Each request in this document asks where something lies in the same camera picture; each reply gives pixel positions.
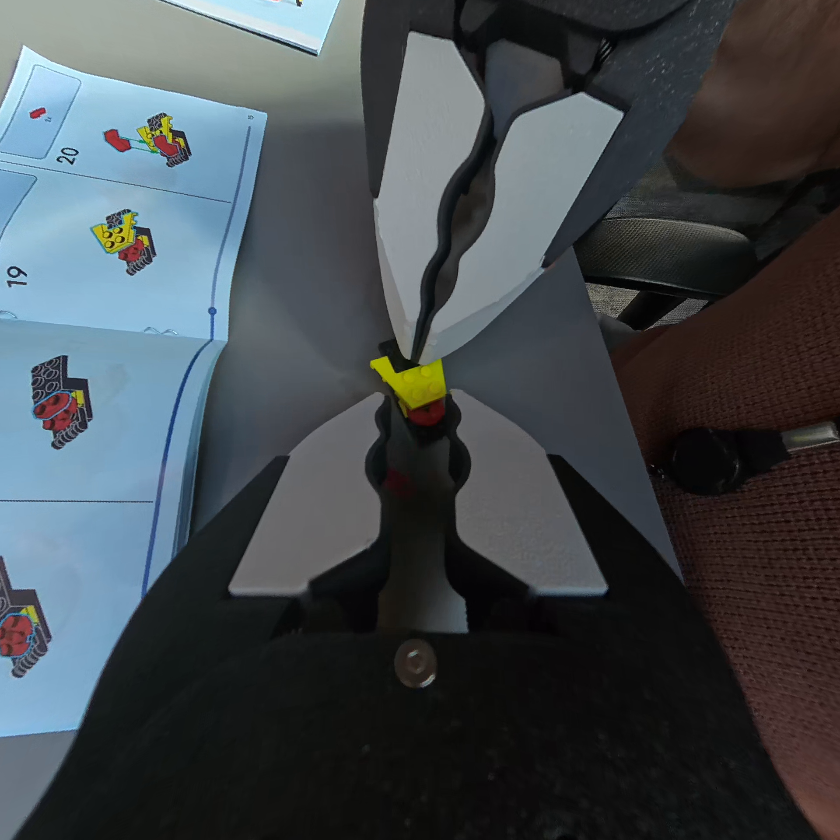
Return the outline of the person's right forearm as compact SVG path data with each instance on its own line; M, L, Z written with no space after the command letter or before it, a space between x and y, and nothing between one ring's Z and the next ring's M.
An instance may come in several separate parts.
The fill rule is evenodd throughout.
M837 169L839 2L738 2L667 155L721 188Z

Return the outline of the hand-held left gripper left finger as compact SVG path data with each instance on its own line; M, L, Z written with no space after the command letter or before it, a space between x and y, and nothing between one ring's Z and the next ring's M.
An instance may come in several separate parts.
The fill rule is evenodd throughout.
M352 631L374 631L391 571L383 510L392 401L379 392L328 420L291 451L228 584L234 597L336 606Z

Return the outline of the black badge reel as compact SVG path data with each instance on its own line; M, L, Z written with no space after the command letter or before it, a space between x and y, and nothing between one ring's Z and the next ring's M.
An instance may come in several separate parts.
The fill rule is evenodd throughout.
M771 472L797 453L838 442L838 418L783 432L694 427L679 433L664 459L648 465L647 472L689 494L719 497Z

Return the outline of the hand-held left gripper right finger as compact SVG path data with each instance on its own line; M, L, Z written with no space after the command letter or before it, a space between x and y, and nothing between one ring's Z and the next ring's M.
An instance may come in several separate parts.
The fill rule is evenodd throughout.
M539 620L542 604L595 599L608 583L545 449L519 425L454 389L446 398L448 582L467 628Z

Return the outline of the yellow black red brick toy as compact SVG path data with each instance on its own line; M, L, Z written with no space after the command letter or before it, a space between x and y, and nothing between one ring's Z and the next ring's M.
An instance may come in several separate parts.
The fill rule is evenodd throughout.
M421 364L403 356L397 342L380 343L370 369L385 387L385 398L374 411L376 438L364 462L365 474L378 498L387 503L415 493L415 469L423 465L443 471L452 455L452 401L443 362ZM415 466L392 464L393 420L397 447L407 445L418 459Z

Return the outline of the open blue instruction booklet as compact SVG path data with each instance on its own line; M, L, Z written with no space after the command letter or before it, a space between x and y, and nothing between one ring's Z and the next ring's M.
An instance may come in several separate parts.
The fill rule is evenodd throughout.
M185 545L267 116L23 47L2 102L2 737L77 729Z

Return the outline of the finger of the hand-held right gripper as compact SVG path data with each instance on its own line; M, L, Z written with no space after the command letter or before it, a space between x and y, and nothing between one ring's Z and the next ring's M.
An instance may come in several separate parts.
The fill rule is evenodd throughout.
M409 33L374 228L397 348L424 352L456 193L489 127L482 90L455 42Z
M434 315L421 360L471 341L542 273L554 236L624 113L580 92L519 114L493 167L493 201L458 259L455 286Z

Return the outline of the grey desk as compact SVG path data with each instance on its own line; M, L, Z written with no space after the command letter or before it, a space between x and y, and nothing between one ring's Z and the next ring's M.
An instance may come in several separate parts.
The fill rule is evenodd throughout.
M21 46L76 70L255 108L268 116L233 281L229 339L213 375L192 512L205 526L276 455L367 396L368 367L390 332L375 248L360 82L364 2L341 2L320 57L161 2L2 2L2 93ZM667 559L676 557L572 256L550 270L560 336L549 357L571 417L569 460ZM297 356L300 380L266 382ZM2 793L12 838L64 759L73 732L2 739L4 763L34 786Z

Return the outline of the black mesh office chair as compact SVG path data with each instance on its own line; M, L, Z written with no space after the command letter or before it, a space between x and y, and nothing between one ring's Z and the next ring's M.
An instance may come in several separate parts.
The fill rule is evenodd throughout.
M838 209L839 170L715 187L663 157L574 245L583 278L635 291L618 316L640 330L687 300L744 286Z

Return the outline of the closed blue instruction booklet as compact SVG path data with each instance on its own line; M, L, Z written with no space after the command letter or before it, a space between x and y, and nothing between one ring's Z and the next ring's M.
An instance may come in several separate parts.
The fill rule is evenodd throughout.
M339 1L167 1L278 43L319 56Z

